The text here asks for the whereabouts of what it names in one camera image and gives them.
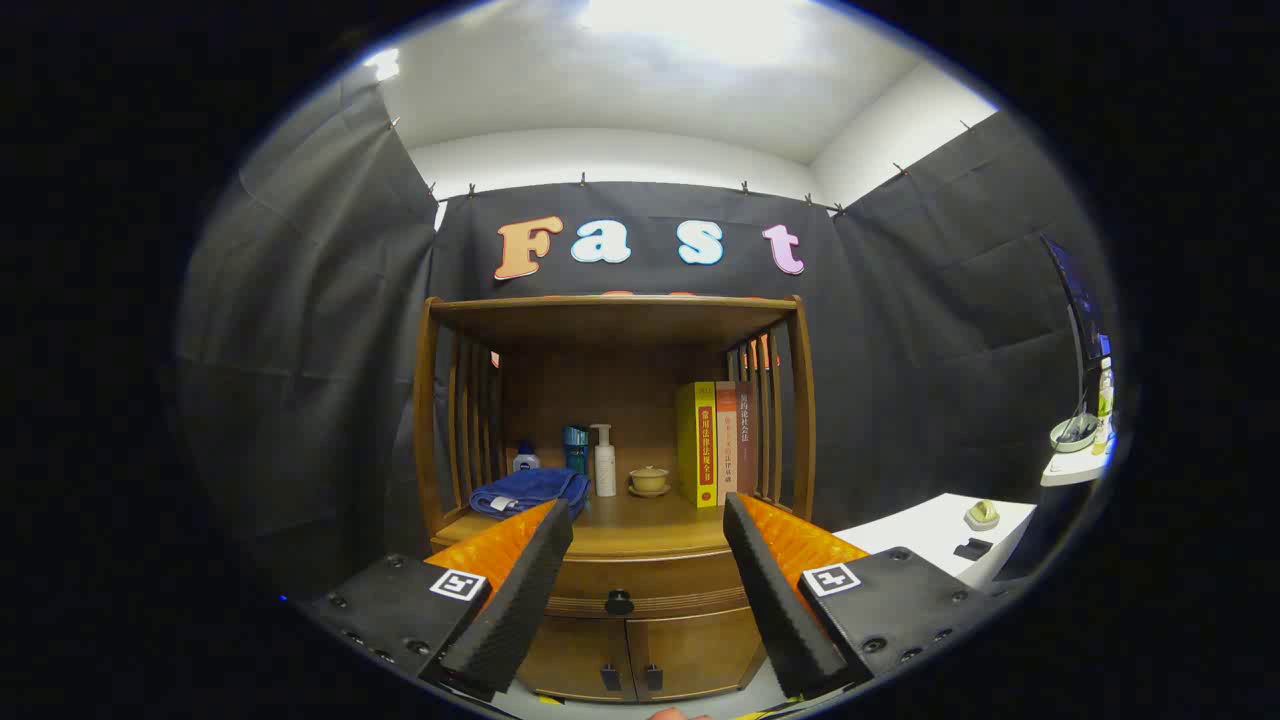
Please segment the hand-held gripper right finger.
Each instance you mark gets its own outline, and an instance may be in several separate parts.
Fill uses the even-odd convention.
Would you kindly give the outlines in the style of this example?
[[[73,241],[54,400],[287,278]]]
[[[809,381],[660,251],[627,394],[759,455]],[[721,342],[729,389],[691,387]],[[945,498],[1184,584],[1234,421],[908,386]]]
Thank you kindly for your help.
[[[727,496],[723,533],[790,697],[812,700],[910,667],[998,609],[914,550],[870,553],[748,495]]]

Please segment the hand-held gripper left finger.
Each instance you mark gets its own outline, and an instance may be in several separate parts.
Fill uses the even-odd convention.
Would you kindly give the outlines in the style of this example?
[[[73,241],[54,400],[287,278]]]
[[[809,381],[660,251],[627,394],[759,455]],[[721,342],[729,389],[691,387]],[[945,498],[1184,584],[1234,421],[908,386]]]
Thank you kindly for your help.
[[[557,498],[428,559],[390,553],[301,609],[407,680],[489,701],[532,646],[572,525],[570,502]]]

